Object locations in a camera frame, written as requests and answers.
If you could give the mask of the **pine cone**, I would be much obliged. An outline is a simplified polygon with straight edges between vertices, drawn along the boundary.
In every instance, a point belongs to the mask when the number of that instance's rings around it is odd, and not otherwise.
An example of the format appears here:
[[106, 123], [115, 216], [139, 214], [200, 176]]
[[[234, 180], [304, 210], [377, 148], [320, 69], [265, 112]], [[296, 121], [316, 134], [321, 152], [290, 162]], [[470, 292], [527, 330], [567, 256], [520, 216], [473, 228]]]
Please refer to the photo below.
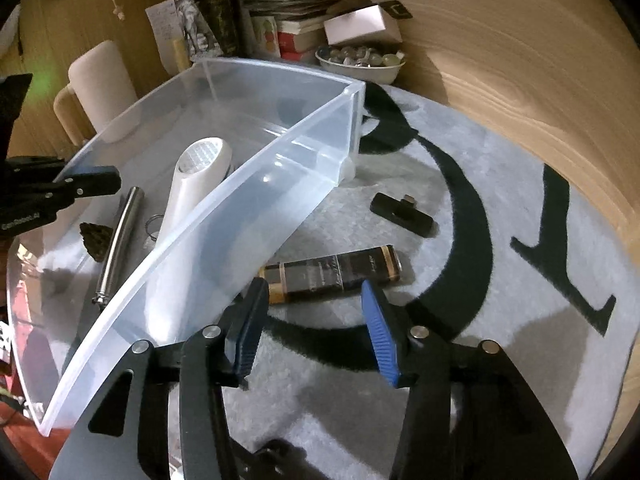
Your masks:
[[110, 247], [114, 230], [110, 226], [102, 226], [89, 222], [82, 222], [79, 231], [86, 251], [94, 261], [104, 261]]

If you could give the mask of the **metal cylinder tube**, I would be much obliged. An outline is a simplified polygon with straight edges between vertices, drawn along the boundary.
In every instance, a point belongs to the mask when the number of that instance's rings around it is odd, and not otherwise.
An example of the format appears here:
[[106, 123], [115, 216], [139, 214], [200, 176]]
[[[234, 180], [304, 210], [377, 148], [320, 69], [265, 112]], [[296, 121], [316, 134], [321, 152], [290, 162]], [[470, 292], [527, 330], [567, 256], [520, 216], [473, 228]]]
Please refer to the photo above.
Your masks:
[[130, 188], [125, 203], [117, 219], [114, 233], [108, 245], [103, 268], [96, 283], [96, 293], [92, 302], [103, 311], [119, 289], [122, 269], [127, 255], [127, 247], [134, 228], [138, 213], [144, 199], [142, 188]]

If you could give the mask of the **dark brown rectangular box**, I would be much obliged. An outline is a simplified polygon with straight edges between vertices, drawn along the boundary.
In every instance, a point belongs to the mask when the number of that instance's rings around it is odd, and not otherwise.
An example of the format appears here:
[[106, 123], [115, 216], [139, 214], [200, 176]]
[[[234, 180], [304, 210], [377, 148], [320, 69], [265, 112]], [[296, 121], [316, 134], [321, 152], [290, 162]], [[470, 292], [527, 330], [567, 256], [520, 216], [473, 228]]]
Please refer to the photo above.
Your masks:
[[351, 294], [364, 281], [397, 283], [400, 274], [400, 259], [392, 245], [273, 263], [258, 271], [269, 286], [270, 304], [276, 306]]

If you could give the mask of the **white handheld massager device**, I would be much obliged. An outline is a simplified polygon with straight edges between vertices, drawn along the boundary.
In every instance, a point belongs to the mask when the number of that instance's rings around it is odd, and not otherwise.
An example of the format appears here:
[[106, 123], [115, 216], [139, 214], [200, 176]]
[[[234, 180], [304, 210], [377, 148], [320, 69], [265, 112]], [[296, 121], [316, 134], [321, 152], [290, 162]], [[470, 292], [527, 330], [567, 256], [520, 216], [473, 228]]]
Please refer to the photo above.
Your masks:
[[165, 212], [146, 220], [145, 252], [152, 252], [232, 171], [232, 148], [224, 139], [189, 145], [175, 164]]

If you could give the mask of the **clear plastic storage bin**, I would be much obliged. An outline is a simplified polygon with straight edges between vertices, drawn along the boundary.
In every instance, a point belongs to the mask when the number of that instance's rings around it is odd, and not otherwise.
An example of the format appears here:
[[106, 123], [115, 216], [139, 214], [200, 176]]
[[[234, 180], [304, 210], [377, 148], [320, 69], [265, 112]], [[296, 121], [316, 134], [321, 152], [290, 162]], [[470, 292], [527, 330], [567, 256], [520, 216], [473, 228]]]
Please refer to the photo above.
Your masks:
[[75, 425], [129, 347], [185, 340], [219, 318], [352, 175], [366, 87], [292, 64], [210, 60], [149, 93], [63, 177], [119, 172], [14, 240], [14, 356], [40, 434]]

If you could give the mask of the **grey rug with black letters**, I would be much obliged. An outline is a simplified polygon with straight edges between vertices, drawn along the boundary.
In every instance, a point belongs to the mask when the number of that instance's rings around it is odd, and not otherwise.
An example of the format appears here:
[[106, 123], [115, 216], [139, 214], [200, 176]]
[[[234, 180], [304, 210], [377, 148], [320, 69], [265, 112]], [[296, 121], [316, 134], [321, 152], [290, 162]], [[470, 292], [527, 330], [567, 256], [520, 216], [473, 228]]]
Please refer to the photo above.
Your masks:
[[[498, 341], [587, 478], [639, 329], [636, 266], [582, 194], [503, 136], [394, 88], [369, 86], [366, 113], [356, 176], [277, 259], [394, 246], [388, 299], [458, 344]], [[411, 196], [431, 235], [370, 211], [376, 193]], [[329, 479], [390, 474], [406, 400], [376, 370], [357, 295], [272, 308], [247, 389], [224, 392], [235, 440], [285, 440], [303, 476]]]

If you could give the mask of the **yellow tube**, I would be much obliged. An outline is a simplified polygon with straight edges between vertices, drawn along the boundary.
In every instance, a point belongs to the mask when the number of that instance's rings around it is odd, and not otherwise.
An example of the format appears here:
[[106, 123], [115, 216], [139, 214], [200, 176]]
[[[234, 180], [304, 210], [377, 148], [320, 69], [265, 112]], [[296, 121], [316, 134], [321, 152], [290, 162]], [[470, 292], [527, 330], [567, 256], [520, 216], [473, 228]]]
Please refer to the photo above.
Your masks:
[[183, 38], [175, 38], [172, 40], [172, 48], [174, 49], [174, 59], [179, 73], [188, 70], [191, 65], [189, 49]]

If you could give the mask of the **white handwritten paper note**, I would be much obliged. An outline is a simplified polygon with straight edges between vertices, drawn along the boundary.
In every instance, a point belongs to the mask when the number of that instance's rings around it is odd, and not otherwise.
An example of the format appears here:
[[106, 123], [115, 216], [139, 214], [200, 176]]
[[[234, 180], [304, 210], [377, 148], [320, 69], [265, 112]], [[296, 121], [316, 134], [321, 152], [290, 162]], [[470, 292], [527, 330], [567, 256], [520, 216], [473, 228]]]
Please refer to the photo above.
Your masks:
[[145, 9], [160, 62], [169, 76], [179, 73], [174, 41], [183, 38], [175, 0], [165, 0]]

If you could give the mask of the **stack of books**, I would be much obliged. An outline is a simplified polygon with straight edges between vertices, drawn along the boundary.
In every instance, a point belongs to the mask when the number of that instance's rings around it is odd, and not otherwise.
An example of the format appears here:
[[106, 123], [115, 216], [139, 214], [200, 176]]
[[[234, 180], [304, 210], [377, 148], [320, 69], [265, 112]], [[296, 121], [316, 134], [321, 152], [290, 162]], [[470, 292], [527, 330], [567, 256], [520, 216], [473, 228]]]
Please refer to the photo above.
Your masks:
[[324, 22], [344, 0], [241, 0], [246, 50], [254, 58], [306, 54], [326, 43]]

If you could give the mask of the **white bowl of small items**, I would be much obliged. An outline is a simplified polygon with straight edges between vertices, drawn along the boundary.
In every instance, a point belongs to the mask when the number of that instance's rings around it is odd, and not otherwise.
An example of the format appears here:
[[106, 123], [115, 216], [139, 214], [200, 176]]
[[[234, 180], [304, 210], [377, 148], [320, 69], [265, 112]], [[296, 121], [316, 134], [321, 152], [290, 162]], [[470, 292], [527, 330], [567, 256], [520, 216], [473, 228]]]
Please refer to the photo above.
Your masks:
[[330, 73], [375, 84], [392, 84], [407, 62], [401, 50], [383, 52], [368, 46], [321, 46], [314, 56], [320, 66]]

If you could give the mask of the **white cardboard box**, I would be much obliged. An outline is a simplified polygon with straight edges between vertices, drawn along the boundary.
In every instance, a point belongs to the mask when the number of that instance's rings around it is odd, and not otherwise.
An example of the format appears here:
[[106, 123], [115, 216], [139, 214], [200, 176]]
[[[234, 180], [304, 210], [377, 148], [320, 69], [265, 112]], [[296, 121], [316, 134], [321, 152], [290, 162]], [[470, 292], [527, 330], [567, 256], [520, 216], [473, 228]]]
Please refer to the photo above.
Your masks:
[[334, 46], [402, 43], [398, 21], [377, 4], [330, 18], [323, 28], [326, 40]]

